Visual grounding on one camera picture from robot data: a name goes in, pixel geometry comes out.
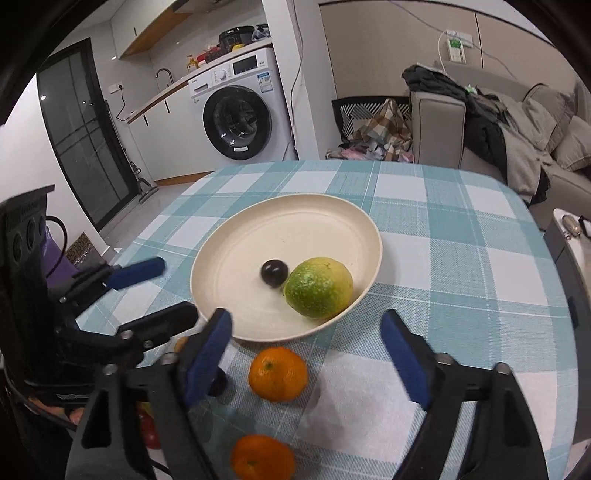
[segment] wall cabinet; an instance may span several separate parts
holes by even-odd
[[[119,58],[147,51],[191,13],[173,11],[173,0],[126,0],[111,19]]]

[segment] tiled floor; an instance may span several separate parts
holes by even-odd
[[[143,204],[131,210],[104,238],[112,248],[127,248],[174,199],[191,186],[190,183],[160,187]]]

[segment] screw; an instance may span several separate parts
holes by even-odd
[[[117,365],[115,365],[115,364],[105,365],[105,367],[103,368],[103,373],[105,375],[113,375],[116,371],[117,371]]]
[[[511,373],[511,367],[502,362],[496,365],[495,370],[503,375],[509,375]]]
[[[162,358],[160,359],[160,363],[163,365],[170,365],[174,364],[177,361],[177,354],[176,353],[165,353]]]
[[[449,353],[438,353],[437,355],[435,355],[435,360],[437,360],[438,364],[443,364],[443,365],[452,365],[453,364],[453,358]]]

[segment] washing machine door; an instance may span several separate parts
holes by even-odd
[[[215,91],[203,109],[203,124],[212,145],[233,160],[254,157],[271,136],[271,114],[265,102],[242,86]]]

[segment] blanket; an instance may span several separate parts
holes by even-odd
[[[502,93],[484,88],[479,90],[485,95],[497,96],[506,106],[506,123],[499,122],[498,125],[505,139],[507,185],[530,204],[540,184],[547,180],[542,165],[553,162],[545,148],[556,120],[531,98],[517,102]]]

